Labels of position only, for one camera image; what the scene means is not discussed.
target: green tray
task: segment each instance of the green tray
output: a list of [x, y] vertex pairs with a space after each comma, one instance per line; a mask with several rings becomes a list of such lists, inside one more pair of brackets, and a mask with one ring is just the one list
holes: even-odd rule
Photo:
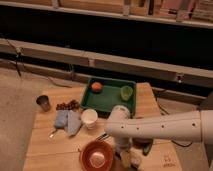
[[[103, 85], [103, 89], [100, 93], [94, 93], [91, 90], [92, 83], [96, 81]], [[128, 101], [123, 101], [120, 95], [120, 88], [126, 85], [132, 87], [133, 95]], [[134, 81], [91, 77], [85, 89], [81, 101], [81, 107], [83, 109], [92, 108], [99, 114], [108, 116], [116, 105], [126, 106], [131, 115], [134, 116], [136, 105], [136, 83]]]

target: concrete floor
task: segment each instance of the concrete floor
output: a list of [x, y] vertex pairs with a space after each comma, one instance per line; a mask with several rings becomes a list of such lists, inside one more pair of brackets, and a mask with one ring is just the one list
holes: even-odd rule
[[[80, 83], [54, 79], [60, 84], [78, 86]], [[21, 171], [35, 113], [36, 97], [45, 89], [59, 88], [40, 76], [0, 68], [0, 171]], [[195, 110], [196, 106], [159, 99], [168, 112]], [[194, 143], [189, 148], [176, 146], [183, 171], [207, 171], [208, 165], [203, 144]]]

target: metal cup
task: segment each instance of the metal cup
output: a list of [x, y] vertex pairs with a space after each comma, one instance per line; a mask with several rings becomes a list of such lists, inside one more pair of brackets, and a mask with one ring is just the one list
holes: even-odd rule
[[47, 95], [41, 95], [36, 99], [36, 103], [44, 112], [48, 112], [51, 108], [49, 98]]

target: white cup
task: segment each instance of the white cup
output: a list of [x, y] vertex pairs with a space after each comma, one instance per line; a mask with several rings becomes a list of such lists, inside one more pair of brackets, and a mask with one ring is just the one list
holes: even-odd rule
[[94, 109], [86, 109], [81, 115], [81, 121], [88, 129], [93, 129], [98, 119], [98, 113]]

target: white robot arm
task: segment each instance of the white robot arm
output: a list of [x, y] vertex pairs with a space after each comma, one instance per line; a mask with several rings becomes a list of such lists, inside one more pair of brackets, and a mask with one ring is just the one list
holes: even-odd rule
[[105, 131], [117, 138], [169, 139], [213, 144], [213, 111], [130, 119], [129, 110], [115, 106]]

